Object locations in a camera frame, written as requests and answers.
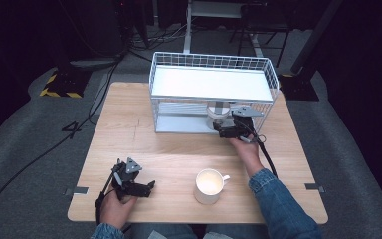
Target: hazard tape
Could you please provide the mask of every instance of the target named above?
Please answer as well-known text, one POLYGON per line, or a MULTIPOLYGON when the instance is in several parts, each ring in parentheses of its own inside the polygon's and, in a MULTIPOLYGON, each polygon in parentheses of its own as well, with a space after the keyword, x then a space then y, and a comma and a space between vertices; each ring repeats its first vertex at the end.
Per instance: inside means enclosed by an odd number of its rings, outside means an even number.
POLYGON ((61 83, 58 83, 58 71, 55 71, 46 82, 42 91, 40 92, 40 96, 48 96, 48 97, 68 97, 68 98, 82 98, 84 96, 84 88, 80 89, 70 89, 68 92, 64 90, 58 89, 61 83))

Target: gray floor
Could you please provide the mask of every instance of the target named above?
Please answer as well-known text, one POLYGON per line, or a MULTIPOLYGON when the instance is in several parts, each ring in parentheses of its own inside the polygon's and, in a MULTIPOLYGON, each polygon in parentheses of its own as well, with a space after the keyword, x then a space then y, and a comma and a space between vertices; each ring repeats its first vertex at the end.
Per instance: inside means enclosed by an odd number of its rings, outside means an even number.
MULTIPOLYGON (((199 31, 191 52, 235 55, 238 40, 229 44, 231 31, 199 31)), ((288 73, 310 35, 293 31, 277 73, 288 73)), ((182 52, 183 38, 138 54, 151 59, 154 51, 182 52)), ((277 52, 264 52, 276 61, 277 52)), ((251 56, 251 49, 244 55, 251 56)), ((147 82, 150 64, 128 55, 112 81, 147 82)), ((39 97, 54 69, 34 81, 31 100, 0 127, 0 188, 24 165, 68 135, 61 129, 84 121, 93 107, 108 69, 93 72, 82 99, 39 97)), ((321 225, 324 238, 382 238, 382 192, 365 164, 350 133, 327 100, 320 74, 312 78, 319 102, 287 102, 303 149, 321 193, 329 220, 321 225)), ((67 218, 70 196, 76 186, 95 126, 87 122, 68 139, 21 173, 0 196, 0 238, 88 238, 92 222, 67 218)))

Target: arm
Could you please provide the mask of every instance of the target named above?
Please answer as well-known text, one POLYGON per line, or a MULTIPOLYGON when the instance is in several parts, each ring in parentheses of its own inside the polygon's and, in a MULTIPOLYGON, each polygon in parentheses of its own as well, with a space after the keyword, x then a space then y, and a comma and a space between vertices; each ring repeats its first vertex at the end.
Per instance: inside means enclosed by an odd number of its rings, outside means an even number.
POLYGON ((317 224, 295 201, 289 190, 260 163, 259 148, 231 138, 238 157, 250 177, 254 192, 272 238, 320 238, 317 224))
POLYGON ((137 197, 131 197, 125 204, 117 199, 116 193, 109 187, 100 210, 100 225, 92 235, 92 239, 123 239, 121 228, 132 211, 137 197))

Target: white shelf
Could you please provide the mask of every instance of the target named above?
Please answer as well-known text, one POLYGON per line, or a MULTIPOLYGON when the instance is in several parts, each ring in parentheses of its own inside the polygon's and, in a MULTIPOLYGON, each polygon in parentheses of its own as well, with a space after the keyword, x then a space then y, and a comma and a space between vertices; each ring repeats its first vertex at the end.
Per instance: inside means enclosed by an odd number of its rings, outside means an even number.
POLYGON ((153 98, 206 99, 272 103, 263 71, 157 66, 153 98))
POLYGON ((225 2, 192 2, 192 16, 241 18, 240 9, 242 3, 225 2))
POLYGON ((217 131, 209 129, 207 116, 159 116, 156 132, 176 133, 211 133, 217 131))

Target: wooden table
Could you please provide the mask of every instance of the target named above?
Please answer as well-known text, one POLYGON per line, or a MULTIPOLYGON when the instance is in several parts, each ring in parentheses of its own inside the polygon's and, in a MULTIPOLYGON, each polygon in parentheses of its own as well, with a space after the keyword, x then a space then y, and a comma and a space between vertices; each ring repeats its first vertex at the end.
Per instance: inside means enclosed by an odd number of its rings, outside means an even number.
MULTIPOLYGON (((282 94, 262 127, 265 146, 280 180, 317 223, 327 221, 311 170, 282 94)), ((148 84, 110 86, 78 186, 88 194, 73 197, 68 216, 73 221, 95 221, 95 200, 110 170, 120 158, 132 157, 142 166, 136 182, 155 180, 149 198, 139 198, 130 222, 263 223, 259 206, 248 187, 248 176, 228 141, 210 134, 155 133, 148 84), (215 168, 231 179, 214 205, 193 196, 197 173, 215 168)), ((262 157, 262 163, 268 167, 262 157)))

